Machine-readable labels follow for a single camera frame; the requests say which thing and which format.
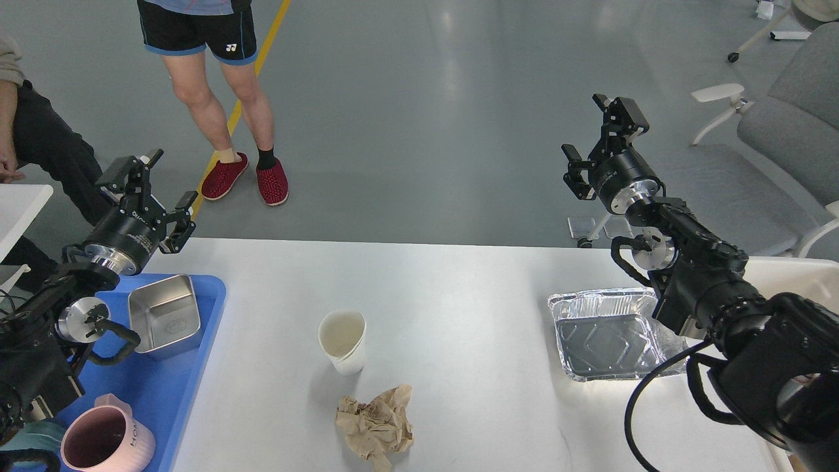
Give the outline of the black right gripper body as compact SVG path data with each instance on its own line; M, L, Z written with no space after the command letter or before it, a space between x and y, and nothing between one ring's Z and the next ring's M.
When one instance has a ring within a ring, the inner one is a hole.
M626 215L633 204L663 190L662 181L633 148L599 163L596 170L584 172L583 177L613 215Z

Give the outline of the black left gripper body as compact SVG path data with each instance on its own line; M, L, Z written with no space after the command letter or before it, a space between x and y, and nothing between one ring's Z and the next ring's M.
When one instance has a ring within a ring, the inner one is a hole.
M164 232L160 220L167 212L125 213L113 207L83 242L84 257L117 275L141 273L174 228L170 223Z

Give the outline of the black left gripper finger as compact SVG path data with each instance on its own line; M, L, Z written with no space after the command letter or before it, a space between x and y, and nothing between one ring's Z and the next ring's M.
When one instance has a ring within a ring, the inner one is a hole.
M150 182L151 169L163 155L163 149L153 149L146 155L115 159L96 181L96 188L125 213L163 213Z
M195 231L197 224L192 220L192 206L197 200L199 194L197 191L187 191L180 197L176 207L173 211L167 212L162 218L161 223L166 232L166 227L170 223L174 223L174 228L170 233L165 234L160 241L160 251L164 254L180 253L192 233Z

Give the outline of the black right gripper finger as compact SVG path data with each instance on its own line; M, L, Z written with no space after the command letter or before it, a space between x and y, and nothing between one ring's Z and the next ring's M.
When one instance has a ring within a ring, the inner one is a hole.
M584 179L583 173L596 170L598 163L592 159L582 158L573 144L563 144L561 150L568 159L567 171L563 175L564 183L566 183L577 199L581 201L594 200L596 198L596 191Z
M608 158L632 149L633 140L650 130L648 120L635 100L593 94L593 101L603 115L600 138L593 148L594 162L603 163Z

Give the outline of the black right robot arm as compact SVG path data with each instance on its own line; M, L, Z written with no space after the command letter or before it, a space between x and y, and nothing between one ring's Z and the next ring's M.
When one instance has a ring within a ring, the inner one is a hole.
M700 224L633 147L650 126L629 98L594 94L603 114L587 158L563 144L564 182L579 200L599 199L609 216L641 234L612 239L612 259L654 289L653 317L700 344L663 364L686 361L688 386L709 419L747 426L796 455L809 471L836 471L837 314L795 293L764 298L744 280L747 254Z

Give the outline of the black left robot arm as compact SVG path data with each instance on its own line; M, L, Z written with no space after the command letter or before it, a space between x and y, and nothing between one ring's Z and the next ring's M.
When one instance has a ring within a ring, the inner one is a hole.
M137 332L112 321L96 293L140 274L156 252L179 253L197 227L196 191L172 210L152 194L151 170L163 155L154 149L113 162L95 185L111 201L108 214L80 245L65 249L38 292L2 319L3 443L82 397L87 362L119 364L139 346Z

